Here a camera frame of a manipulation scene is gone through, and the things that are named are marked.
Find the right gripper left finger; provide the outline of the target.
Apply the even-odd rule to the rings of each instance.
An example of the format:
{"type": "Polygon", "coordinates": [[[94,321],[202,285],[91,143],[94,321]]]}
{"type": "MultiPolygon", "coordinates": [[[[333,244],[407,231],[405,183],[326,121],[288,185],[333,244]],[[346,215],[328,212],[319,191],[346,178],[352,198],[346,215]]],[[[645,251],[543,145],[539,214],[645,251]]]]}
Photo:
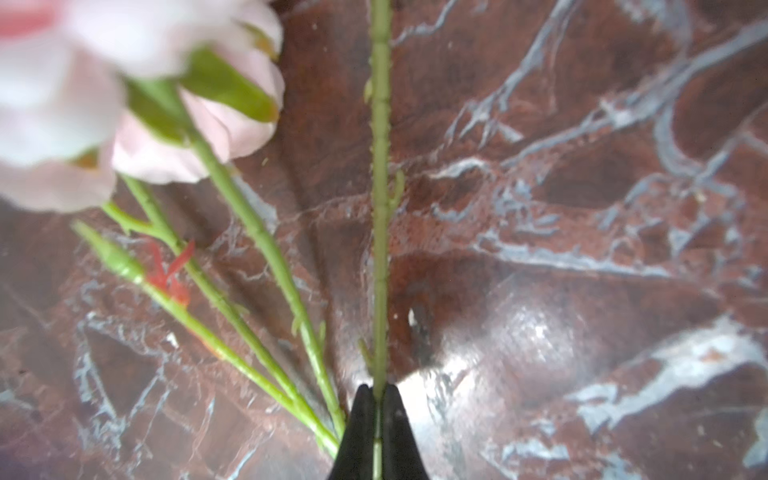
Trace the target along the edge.
{"type": "Polygon", "coordinates": [[[376,403],[370,386],[358,387],[328,480],[372,480],[376,403]]]}

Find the white rose stem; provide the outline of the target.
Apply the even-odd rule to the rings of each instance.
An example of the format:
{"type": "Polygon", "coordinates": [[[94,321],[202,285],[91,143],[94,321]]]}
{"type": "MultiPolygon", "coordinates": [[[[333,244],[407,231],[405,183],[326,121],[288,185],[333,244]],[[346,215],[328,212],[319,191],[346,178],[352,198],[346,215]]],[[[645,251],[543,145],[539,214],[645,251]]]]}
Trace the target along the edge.
{"type": "Polygon", "coordinates": [[[373,216],[373,345],[372,376],[375,399],[372,477],[383,477],[382,401],[388,365],[388,224],[391,211],[389,187],[392,6],[389,1],[370,3],[370,87],[372,132],[373,216]]]}

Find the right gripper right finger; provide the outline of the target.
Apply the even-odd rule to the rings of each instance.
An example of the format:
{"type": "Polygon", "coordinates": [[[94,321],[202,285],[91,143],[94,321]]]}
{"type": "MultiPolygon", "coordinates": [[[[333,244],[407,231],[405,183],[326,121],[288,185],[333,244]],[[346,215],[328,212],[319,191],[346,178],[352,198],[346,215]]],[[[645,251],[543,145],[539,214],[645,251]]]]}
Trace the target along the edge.
{"type": "Polygon", "coordinates": [[[381,443],[384,480],[429,480],[402,397],[391,383],[382,398],[381,443]]]}

